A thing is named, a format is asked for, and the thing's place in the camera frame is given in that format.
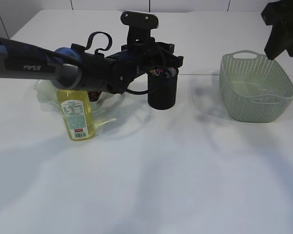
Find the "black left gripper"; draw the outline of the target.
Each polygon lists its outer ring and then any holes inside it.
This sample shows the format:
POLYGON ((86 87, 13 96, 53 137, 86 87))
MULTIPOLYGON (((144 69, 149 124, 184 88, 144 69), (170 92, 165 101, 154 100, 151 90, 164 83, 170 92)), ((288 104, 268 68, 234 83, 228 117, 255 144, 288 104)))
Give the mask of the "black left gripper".
POLYGON ((120 52, 104 57, 105 64, 98 72, 103 84, 98 90, 110 94, 124 92, 144 95, 153 90, 133 91, 128 87, 139 76, 150 75, 150 71, 173 67, 179 70, 183 66, 184 57, 174 55, 174 44, 158 42, 151 37, 148 43, 123 45, 120 52))

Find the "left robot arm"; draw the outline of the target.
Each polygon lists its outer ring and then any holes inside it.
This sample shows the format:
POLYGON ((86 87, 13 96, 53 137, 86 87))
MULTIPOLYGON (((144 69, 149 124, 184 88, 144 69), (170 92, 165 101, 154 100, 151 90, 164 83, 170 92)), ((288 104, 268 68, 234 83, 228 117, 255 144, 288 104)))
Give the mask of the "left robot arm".
POLYGON ((61 90, 122 94, 151 70, 162 70, 165 77, 171 77, 183 65, 183 57, 173 53, 173 44, 154 38, 124 45, 110 56, 104 55, 104 48, 90 54, 94 37, 89 36, 86 46, 72 44, 56 51, 0 38, 0 78, 49 80, 61 90))

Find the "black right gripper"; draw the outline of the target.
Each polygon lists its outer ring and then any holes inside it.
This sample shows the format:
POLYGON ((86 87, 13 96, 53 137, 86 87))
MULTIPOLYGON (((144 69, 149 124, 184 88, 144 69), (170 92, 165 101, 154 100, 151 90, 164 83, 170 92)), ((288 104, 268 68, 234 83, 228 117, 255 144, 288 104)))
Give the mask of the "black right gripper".
POLYGON ((271 34, 264 49, 270 60, 277 58, 285 49, 293 57, 293 0, 269 2, 261 12, 271 34))

